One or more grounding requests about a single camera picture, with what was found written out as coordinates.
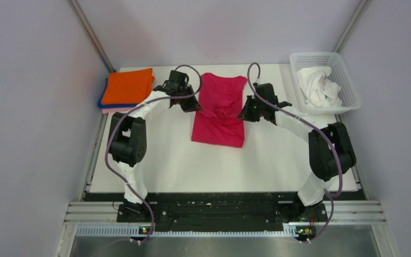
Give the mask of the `crimson red t-shirt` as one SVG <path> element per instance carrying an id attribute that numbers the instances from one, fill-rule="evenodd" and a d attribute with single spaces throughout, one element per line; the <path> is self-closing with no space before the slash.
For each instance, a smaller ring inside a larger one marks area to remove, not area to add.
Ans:
<path id="1" fill-rule="evenodd" d="M 220 77 L 212 73 L 201 75 L 199 104 L 202 109 L 194 117 L 191 140 L 211 145 L 241 148 L 245 142 L 243 120 L 238 119 L 243 108 L 243 76 Z"/>

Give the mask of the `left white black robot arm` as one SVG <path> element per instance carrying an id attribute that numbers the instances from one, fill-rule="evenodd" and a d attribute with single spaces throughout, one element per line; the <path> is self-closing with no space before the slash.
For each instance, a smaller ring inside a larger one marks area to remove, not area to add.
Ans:
<path id="1" fill-rule="evenodd" d="M 136 107 L 125 114 L 115 113 L 112 116 L 105 164 L 123 181 L 123 207 L 137 221 L 144 221 L 150 215 L 146 201 L 148 191 L 139 178 L 138 166 L 148 149 L 146 125 L 150 119 L 176 104 L 183 112 L 200 110 L 197 93 L 189 83 L 189 76 L 174 69 L 170 71 L 169 78 L 156 86 Z"/>

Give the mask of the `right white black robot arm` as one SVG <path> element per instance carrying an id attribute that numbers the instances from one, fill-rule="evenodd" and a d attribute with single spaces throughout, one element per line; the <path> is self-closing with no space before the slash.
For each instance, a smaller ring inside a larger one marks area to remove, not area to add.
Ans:
<path id="1" fill-rule="evenodd" d="M 294 133 L 308 144 L 310 175 L 298 190 L 293 202 L 281 213 L 285 221 L 306 221 L 331 196 L 330 187 L 338 180 L 337 194 L 343 189 L 343 175 L 356 164 L 355 153 L 341 122 L 320 127 L 312 118 L 304 118 L 290 103 L 280 102 L 270 83 L 251 85 L 238 119 L 259 122 L 261 118 Z"/>

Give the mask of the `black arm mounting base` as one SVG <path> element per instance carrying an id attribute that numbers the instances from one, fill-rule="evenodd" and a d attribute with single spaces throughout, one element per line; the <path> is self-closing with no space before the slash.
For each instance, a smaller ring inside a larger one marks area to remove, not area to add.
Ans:
<path id="1" fill-rule="evenodd" d="M 112 202 L 117 222 L 149 224 L 156 232 L 281 231 L 288 222 L 325 222 L 324 202 L 302 207 L 296 193 L 149 193 L 150 204 L 127 204 L 123 193 L 86 193 L 85 202 Z"/>

